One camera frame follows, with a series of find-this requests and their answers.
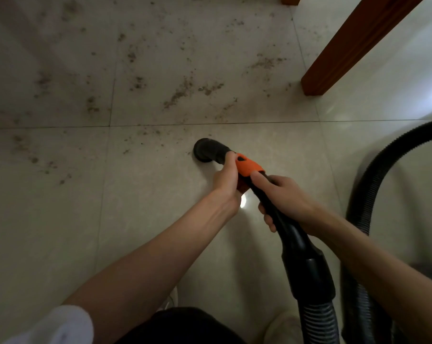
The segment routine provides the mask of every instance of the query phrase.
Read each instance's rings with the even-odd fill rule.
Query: wooden leg
[[[361,0],[302,77],[305,95],[323,95],[422,0]]]
[[[288,5],[288,6],[297,6],[299,2],[300,0],[281,0],[281,3],[283,5]]]

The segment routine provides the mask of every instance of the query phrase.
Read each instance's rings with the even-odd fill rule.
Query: black pants
[[[185,307],[156,312],[116,344],[136,343],[246,344],[235,332],[203,310]]]

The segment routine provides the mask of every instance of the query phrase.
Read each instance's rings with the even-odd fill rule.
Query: bright light spot on floor
[[[242,195],[242,202],[240,203],[240,207],[243,208],[246,205],[246,196]]]

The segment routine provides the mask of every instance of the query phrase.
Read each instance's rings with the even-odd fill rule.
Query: white sleeve
[[[59,306],[29,331],[3,344],[92,344],[93,324],[89,314],[78,306]]]

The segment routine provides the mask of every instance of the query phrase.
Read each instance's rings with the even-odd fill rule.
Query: forearm
[[[150,242],[107,267],[64,303],[91,316],[95,343],[113,343],[158,309],[234,214],[218,192],[194,205]]]
[[[377,247],[346,220],[320,215],[320,238],[413,339],[432,343],[432,281]]]

